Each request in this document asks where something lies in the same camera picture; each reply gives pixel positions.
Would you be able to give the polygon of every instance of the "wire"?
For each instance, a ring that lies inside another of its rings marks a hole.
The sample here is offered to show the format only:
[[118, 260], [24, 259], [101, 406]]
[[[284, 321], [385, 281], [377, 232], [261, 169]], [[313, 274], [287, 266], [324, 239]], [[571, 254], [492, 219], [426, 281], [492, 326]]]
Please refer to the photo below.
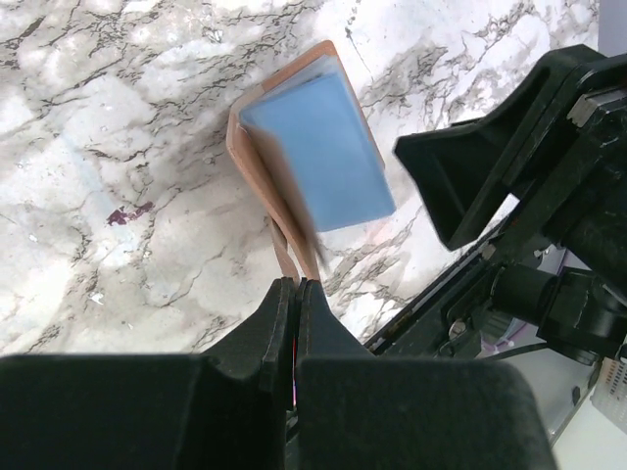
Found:
[[503, 360], [508, 359], [510, 357], [516, 357], [517, 355], [532, 353], [533, 351], [541, 351], [547, 349], [549, 346], [546, 343], [538, 343], [536, 345], [527, 345], [521, 346], [520, 348], [515, 348], [513, 350], [500, 352], [498, 354], [489, 355], [488, 357], [483, 357], [483, 360]]

